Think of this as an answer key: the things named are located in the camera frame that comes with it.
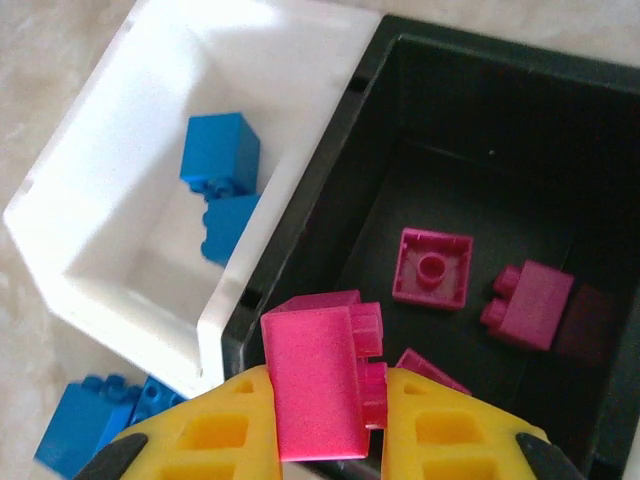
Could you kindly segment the white plastic container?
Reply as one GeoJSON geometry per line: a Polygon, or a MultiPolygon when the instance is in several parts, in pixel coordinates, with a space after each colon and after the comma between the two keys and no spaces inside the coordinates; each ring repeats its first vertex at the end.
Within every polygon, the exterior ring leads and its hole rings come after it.
{"type": "Polygon", "coordinates": [[[219,385],[222,332],[380,20],[138,0],[4,213],[48,308],[186,397],[219,385]],[[189,117],[229,111],[260,138],[261,199],[218,266],[179,169],[189,117]]]}

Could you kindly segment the blue lego brick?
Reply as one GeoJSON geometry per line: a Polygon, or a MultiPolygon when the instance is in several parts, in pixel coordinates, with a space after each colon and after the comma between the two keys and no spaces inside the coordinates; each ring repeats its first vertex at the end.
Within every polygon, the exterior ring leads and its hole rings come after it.
{"type": "Polygon", "coordinates": [[[203,215],[206,236],[201,253],[226,266],[260,200],[259,194],[212,199],[203,215]]]}
{"type": "Polygon", "coordinates": [[[71,480],[129,425],[141,387],[118,374],[67,385],[34,458],[71,480]]]}
{"type": "Polygon", "coordinates": [[[184,402],[185,398],[152,376],[148,376],[132,412],[129,425],[135,425],[184,402]]]}
{"type": "Polygon", "coordinates": [[[260,139],[239,112],[189,118],[180,179],[208,199],[253,194],[260,139]]]}

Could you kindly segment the pink lego brick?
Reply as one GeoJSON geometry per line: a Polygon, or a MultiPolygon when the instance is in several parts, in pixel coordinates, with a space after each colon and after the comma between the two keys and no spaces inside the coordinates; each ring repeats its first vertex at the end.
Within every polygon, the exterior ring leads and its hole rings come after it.
{"type": "Polygon", "coordinates": [[[367,456],[387,424],[387,365],[377,302],[357,290],[295,296],[263,314],[283,461],[367,456]]]}
{"type": "Polygon", "coordinates": [[[480,316],[493,337],[526,350],[550,349],[574,277],[527,260],[506,266],[493,283],[494,298],[480,316]]]}
{"type": "Polygon", "coordinates": [[[406,227],[402,230],[392,297],[457,311],[466,305],[473,238],[406,227]]]}
{"type": "Polygon", "coordinates": [[[412,371],[431,381],[434,381],[440,385],[446,386],[463,394],[469,396],[472,395],[469,389],[467,389],[461,383],[453,379],[443,370],[439,369],[436,365],[428,361],[421,354],[411,348],[407,348],[404,351],[400,359],[396,362],[395,367],[412,371]]]}

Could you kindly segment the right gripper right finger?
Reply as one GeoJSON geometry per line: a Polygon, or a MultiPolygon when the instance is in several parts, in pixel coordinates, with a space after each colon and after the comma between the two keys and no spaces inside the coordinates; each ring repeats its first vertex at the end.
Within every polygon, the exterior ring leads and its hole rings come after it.
{"type": "Polygon", "coordinates": [[[545,432],[402,368],[388,371],[382,480],[586,480],[545,432]]]}

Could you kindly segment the black plastic container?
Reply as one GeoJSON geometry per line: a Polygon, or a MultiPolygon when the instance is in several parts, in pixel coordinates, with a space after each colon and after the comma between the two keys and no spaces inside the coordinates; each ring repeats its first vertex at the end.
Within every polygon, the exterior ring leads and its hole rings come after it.
{"type": "Polygon", "coordinates": [[[386,362],[416,350],[588,480],[621,480],[640,417],[640,69],[385,17],[224,329],[225,375],[263,362],[263,313],[348,289],[380,304],[386,362]],[[393,299],[407,227],[473,238],[462,310],[393,299]],[[526,260],[575,279],[547,353],[479,321],[526,260]]]}

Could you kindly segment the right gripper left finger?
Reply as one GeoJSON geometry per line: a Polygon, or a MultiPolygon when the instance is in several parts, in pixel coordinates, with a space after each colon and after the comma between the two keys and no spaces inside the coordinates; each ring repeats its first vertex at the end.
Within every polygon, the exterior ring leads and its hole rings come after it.
{"type": "Polygon", "coordinates": [[[77,480],[282,480],[267,369],[127,428],[77,480]]]}

